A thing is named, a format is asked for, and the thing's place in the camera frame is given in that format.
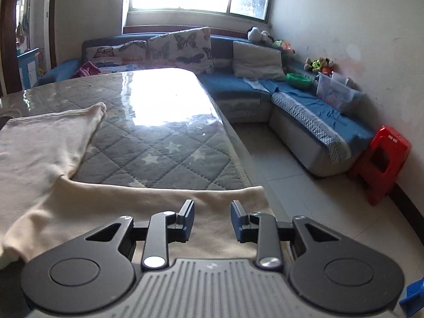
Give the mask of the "beige cloth garment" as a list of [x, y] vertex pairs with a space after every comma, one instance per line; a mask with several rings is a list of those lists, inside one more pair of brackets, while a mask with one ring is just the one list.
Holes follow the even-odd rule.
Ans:
[[271, 210], [261, 186], [236, 190], [150, 189], [72, 180], [106, 106], [13, 118], [1, 130], [1, 266], [41, 253], [124, 215], [136, 221], [193, 200], [191, 244], [172, 257], [253, 255], [233, 239], [230, 204]]

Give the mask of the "grey quilted star tablecloth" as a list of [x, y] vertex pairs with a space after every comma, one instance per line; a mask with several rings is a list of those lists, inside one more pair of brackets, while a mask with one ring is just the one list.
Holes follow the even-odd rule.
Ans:
[[188, 71], [127, 72], [50, 83], [1, 99], [1, 114], [36, 116], [106, 105], [77, 182], [167, 189], [251, 185], [238, 136]]

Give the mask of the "blue corner sofa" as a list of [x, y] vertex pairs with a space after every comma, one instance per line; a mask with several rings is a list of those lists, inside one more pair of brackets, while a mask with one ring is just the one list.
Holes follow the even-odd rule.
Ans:
[[[38, 85], [69, 80], [88, 62], [86, 50], [101, 45], [148, 41], [163, 34], [140, 33], [92, 39], [82, 44], [81, 58], [64, 61], [38, 80]], [[316, 176], [349, 170], [375, 133], [359, 119], [339, 113], [315, 95], [315, 87], [298, 90], [285, 81], [236, 77], [232, 69], [236, 37], [211, 33], [214, 71], [197, 74], [203, 88], [231, 123], [265, 123], [281, 138], [302, 165]]]

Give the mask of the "red plastic stool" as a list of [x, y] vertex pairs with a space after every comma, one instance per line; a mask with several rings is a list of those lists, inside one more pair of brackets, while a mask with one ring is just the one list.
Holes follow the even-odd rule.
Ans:
[[354, 163], [348, 176], [365, 184], [371, 206], [376, 206], [393, 188], [412, 148], [398, 130], [382, 126]]

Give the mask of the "green plastic bowl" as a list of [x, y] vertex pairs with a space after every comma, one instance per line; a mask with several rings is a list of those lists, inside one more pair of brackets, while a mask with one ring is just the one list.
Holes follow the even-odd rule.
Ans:
[[290, 87], [298, 90], [309, 90], [313, 86], [313, 81], [298, 73], [288, 73], [285, 79]]

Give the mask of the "clear plastic storage box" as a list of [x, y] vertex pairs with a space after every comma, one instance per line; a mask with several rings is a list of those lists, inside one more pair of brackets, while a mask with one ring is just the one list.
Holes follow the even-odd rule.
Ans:
[[339, 113], [352, 115], [365, 94], [320, 73], [316, 96]]

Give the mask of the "grey plain cushion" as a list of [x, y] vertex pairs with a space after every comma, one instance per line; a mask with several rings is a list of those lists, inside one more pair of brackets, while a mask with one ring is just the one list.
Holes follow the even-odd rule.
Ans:
[[247, 79], [285, 81], [279, 50], [246, 42], [233, 42], [233, 73]]

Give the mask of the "blue plastic object on floor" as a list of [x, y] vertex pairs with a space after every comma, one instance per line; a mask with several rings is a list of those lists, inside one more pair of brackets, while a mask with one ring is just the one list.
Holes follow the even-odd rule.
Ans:
[[399, 305], [406, 317], [412, 317], [424, 307], [424, 279], [407, 286], [406, 296], [400, 300]]

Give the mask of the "colourful plush toys pile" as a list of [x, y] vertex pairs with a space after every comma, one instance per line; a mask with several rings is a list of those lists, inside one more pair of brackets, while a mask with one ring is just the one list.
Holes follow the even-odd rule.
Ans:
[[333, 73], [334, 60], [329, 58], [319, 57], [316, 60], [307, 58], [304, 64], [304, 70], [312, 73], [323, 73], [324, 75], [331, 75]]

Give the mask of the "butterfly cushion left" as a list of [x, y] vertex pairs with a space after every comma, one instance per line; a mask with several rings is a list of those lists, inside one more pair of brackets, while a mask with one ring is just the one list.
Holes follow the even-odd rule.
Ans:
[[147, 60], [147, 42], [139, 40], [89, 47], [86, 58], [101, 72], [142, 70]]

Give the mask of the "butterfly cushion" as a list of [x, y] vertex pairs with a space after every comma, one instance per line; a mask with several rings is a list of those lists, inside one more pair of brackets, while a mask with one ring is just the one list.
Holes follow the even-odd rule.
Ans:
[[195, 74], [214, 71], [209, 27], [152, 37], [147, 46], [151, 68], [181, 68]]
[[101, 72], [142, 70], [147, 60], [147, 42], [139, 40], [89, 47], [86, 58]]

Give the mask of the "pink magenta cloth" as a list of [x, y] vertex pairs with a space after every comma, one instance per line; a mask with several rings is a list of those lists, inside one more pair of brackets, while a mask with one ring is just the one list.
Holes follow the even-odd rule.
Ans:
[[84, 78], [89, 76], [97, 76], [101, 74], [99, 68], [97, 68], [91, 61], [88, 61], [81, 65], [74, 73], [73, 78]]

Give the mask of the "butterfly cushion right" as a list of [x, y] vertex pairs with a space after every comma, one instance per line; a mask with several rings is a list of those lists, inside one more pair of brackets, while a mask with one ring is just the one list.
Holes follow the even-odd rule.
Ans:
[[151, 68], [181, 68], [195, 74], [214, 71], [209, 27], [152, 37], [147, 46]]

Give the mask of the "panda plush toy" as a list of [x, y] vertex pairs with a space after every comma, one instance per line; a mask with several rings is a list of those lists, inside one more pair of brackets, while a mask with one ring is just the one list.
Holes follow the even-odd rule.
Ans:
[[247, 39], [250, 42], [272, 46], [275, 41], [268, 31], [261, 31], [258, 27], [252, 27], [247, 32]]

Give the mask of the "blue cabinet in doorway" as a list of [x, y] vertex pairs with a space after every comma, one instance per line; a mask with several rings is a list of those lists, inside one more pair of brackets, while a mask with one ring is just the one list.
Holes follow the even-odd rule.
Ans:
[[23, 90], [33, 88], [39, 79], [39, 48], [26, 51], [17, 56], [19, 77]]

